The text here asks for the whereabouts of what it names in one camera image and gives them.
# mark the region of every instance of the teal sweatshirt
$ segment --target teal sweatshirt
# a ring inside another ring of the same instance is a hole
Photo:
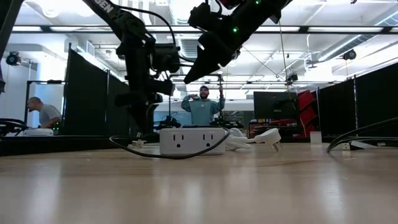
[[[209,99],[201,99],[199,96],[189,101],[189,96],[184,97],[181,103],[181,108],[186,112],[191,112],[192,124],[195,125],[209,125],[214,120],[214,114],[217,114],[224,108],[225,99],[220,103],[211,101]]]

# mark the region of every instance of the black partition wall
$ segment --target black partition wall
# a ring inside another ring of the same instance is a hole
[[[356,79],[358,126],[398,117],[398,63]],[[365,133],[367,136],[398,136],[397,124]]]
[[[356,129],[354,80],[321,89],[319,110],[323,136],[336,136]]]
[[[128,93],[129,86],[116,77],[109,76],[108,106],[106,109],[106,124],[110,135],[128,135],[130,132],[130,115],[126,108],[114,104],[118,94]]]
[[[104,136],[108,73],[70,50],[64,89],[62,135]]]

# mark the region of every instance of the electrical outlet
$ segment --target electrical outlet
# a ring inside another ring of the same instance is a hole
[[[214,146],[225,136],[223,128],[164,128],[160,134],[160,153],[164,155],[193,154]],[[225,152],[225,142],[204,153],[218,155]]]

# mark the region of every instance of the table surface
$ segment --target table surface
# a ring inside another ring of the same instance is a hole
[[[0,157],[0,223],[397,223],[398,149],[325,148],[255,145],[183,161],[119,149]]]

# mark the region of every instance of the computer monitor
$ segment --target computer monitor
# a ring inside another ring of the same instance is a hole
[[[297,94],[294,92],[254,92],[254,117],[256,119],[297,119]]]

